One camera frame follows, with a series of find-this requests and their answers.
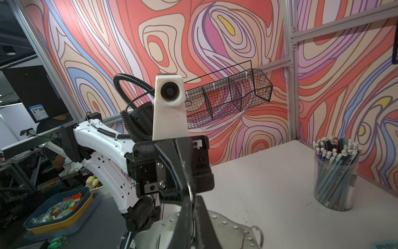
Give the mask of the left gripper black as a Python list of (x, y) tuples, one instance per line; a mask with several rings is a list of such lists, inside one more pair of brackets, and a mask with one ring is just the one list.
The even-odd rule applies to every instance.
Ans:
[(157, 193), (161, 202), (183, 202), (188, 195), (194, 199), (198, 193), (213, 190), (208, 150), (205, 135), (135, 144), (125, 158), (137, 196)]

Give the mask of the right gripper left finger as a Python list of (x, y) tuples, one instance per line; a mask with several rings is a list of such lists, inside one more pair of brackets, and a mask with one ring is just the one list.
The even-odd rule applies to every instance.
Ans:
[(173, 236), (168, 249), (190, 249), (193, 236), (193, 205), (189, 197), (185, 197)]

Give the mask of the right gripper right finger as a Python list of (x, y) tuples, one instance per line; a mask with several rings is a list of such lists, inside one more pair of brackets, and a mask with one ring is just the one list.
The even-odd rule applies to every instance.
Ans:
[(195, 248), (221, 249), (202, 196), (196, 196), (193, 217), (195, 220)]

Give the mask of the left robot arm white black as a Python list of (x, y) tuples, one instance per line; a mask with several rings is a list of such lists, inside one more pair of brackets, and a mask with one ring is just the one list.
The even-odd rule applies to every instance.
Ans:
[(64, 124), (62, 146), (72, 161), (82, 163), (109, 189), (128, 231), (138, 233), (159, 220), (152, 195), (162, 204), (187, 200), (192, 209), (197, 194), (214, 189), (209, 140), (189, 136), (180, 75), (158, 74), (154, 86), (122, 73), (113, 82), (133, 110), (120, 113), (127, 134), (116, 134), (95, 113), (82, 123)]

